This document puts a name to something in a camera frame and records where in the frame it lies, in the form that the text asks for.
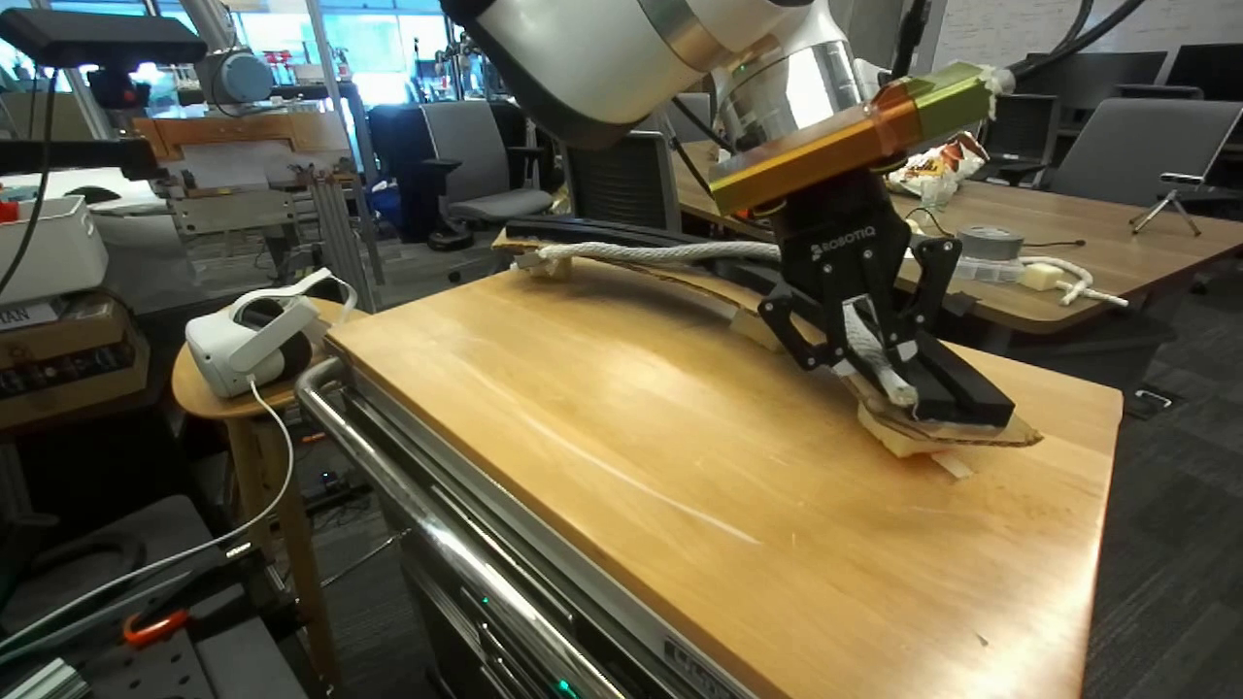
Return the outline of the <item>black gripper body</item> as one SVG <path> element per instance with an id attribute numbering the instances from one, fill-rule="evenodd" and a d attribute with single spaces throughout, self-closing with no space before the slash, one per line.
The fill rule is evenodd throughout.
<path id="1" fill-rule="evenodd" d="M 824 305 L 866 300 L 882 326 L 928 326 L 961 259 L 957 235 L 913 234 L 873 171 L 786 196 L 773 235 L 790 288 Z"/>

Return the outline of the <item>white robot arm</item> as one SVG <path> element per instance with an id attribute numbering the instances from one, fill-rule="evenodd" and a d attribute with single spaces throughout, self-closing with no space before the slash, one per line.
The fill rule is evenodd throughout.
<path id="1" fill-rule="evenodd" d="M 711 196 L 778 234 L 767 321 L 808 363 L 943 378 L 934 335 L 957 252 L 919 243 L 882 171 L 985 117 L 974 66 L 866 86 L 834 0 L 444 0 L 521 110 L 576 148 L 610 148 L 711 76 L 726 163 Z"/>

